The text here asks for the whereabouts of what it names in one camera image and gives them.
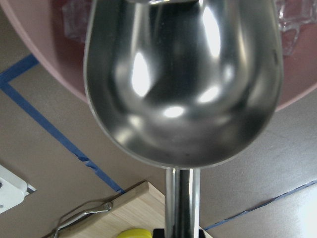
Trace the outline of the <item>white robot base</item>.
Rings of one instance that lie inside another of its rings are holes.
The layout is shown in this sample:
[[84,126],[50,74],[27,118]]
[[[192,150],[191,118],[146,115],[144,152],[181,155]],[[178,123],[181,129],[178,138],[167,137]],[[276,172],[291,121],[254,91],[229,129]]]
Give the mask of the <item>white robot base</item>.
[[19,205],[37,189],[4,166],[0,166],[0,213]]

